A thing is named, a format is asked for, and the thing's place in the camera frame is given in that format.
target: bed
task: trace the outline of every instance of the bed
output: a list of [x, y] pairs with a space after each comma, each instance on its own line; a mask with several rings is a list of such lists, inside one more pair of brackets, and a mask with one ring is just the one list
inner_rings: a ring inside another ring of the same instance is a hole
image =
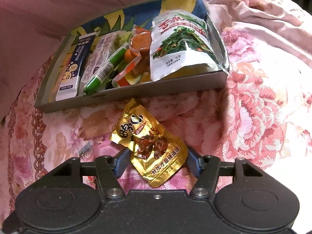
[[[312, 230], [309, 210], [312, 164], [312, 17], [291, 0], [205, 0], [231, 63], [221, 90], [142, 99], [145, 108], [169, 131], [201, 155], [222, 161], [249, 159], [299, 198], [293, 229]], [[34, 108], [49, 58], [27, 81], [0, 127], [0, 223], [14, 210], [16, 196], [66, 159], [84, 161], [115, 155], [109, 140], [127, 101], [55, 113]], [[94, 186], [92, 178], [84, 182]], [[129, 166], [119, 179], [123, 189], [151, 189]], [[192, 188], [187, 167], [159, 189]], [[220, 178], [218, 189], [230, 182]]]

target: pink floral bedsheet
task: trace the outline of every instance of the pink floral bedsheet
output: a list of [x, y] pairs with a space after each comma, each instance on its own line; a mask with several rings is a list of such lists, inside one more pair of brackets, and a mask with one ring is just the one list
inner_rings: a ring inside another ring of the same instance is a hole
[[[226, 88], [146, 98], [144, 106], [201, 155], [250, 159], [288, 186], [301, 203], [294, 230], [308, 232], [312, 17], [290, 0], [208, 0], [205, 5], [229, 54]], [[0, 223], [14, 210], [21, 190], [78, 156], [87, 142], [93, 150], [84, 161], [121, 149], [109, 135], [127, 101], [49, 114], [33, 107], [49, 62], [21, 90], [0, 127]], [[93, 185], [88, 177], [84, 181]], [[131, 166], [119, 181], [126, 192], [151, 188]], [[159, 189], [189, 191], [195, 182], [183, 167]], [[229, 182], [220, 179], [218, 189]]]

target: green vegetable image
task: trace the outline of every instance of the green vegetable image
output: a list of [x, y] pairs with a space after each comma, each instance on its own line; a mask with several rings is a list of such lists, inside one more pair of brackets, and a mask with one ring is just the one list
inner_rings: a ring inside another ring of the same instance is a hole
[[162, 41], [162, 44], [156, 52], [152, 54], [153, 59], [163, 57], [167, 54], [173, 54], [180, 51], [186, 51], [186, 45], [195, 51], [208, 54], [213, 61], [218, 63], [210, 48], [199, 38], [193, 29], [178, 26], [174, 29], [174, 33]]
[[196, 18], [190, 17], [188, 15], [180, 14], [180, 13], [177, 13], [177, 15], [179, 15], [181, 18], [184, 18], [184, 19], [186, 19], [188, 21], [191, 21], [191, 22], [201, 26], [204, 30], [206, 30], [206, 28], [207, 28], [206, 24], [204, 22], [202, 22], [202, 21], [199, 22]]
[[121, 16], [119, 15], [113, 28], [110, 29], [110, 32], [116, 32], [119, 31], [120, 29], [121, 29]]
[[78, 44], [80, 36], [81, 36], [80, 32], [76, 32], [76, 37], [75, 37], [73, 43], [71, 44], [72, 46]]
[[106, 19], [105, 23], [102, 25], [101, 32], [99, 33], [99, 35], [103, 36], [109, 32], [110, 32], [110, 24], [108, 23], [108, 20]]
[[134, 22], [135, 22], [135, 18], [132, 16], [130, 18], [130, 20], [126, 24], [124, 24], [124, 26], [122, 27], [122, 30], [123, 31], [131, 31]]

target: gray box tray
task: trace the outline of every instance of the gray box tray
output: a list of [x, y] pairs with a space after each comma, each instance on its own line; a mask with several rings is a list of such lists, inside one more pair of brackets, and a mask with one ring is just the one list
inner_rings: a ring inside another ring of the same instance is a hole
[[206, 16], [206, 22], [209, 26], [208, 33], [210, 44], [219, 63], [224, 68], [223, 70], [102, 90], [93, 94], [91, 97], [87, 97], [86, 99], [84, 99], [83, 96], [76, 96], [73, 98], [49, 103], [49, 93], [54, 86], [60, 64], [63, 62], [63, 59], [65, 58], [65, 55], [67, 54], [69, 48], [71, 47], [71, 43], [74, 40], [74, 37], [68, 34], [50, 63], [50, 66], [39, 88], [39, 92], [35, 101], [35, 108], [44, 113], [50, 113], [102, 102], [129, 99], [132, 97], [144, 98], [225, 87], [227, 71], [229, 70], [227, 51], [219, 32], [217, 31], [209, 16], [209, 13], [207, 13]]

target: packet image of food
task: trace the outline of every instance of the packet image of food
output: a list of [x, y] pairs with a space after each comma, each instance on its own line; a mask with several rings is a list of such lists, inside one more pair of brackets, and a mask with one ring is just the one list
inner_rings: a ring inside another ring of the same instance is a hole
[[160, 80], [185, 66], [197, 64], [209, 66], [210, 71], [219, 70], [205, 20], [187, 11], [173, 10], [155, 17], [152, 25], [152, 81]]
[[186, 144], [134, 99], [124, 108], [110, 139], [133, 152], [132, 164], [152, 187], [168, 180], [188, 156]]

